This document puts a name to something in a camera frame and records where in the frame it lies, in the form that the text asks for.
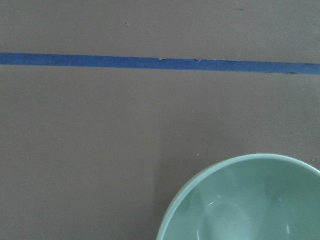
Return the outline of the green bowl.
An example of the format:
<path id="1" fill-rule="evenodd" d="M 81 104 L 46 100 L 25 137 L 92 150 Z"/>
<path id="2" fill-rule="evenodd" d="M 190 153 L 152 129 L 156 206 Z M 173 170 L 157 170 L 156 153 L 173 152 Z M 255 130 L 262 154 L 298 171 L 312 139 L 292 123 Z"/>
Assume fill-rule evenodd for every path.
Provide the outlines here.
<path id="1" fill-rule="evenodd" d="M 216 163 L 170 203 L 159 240 L 317 240 L 320 172 L 283 155 L 250 154 Z"/>

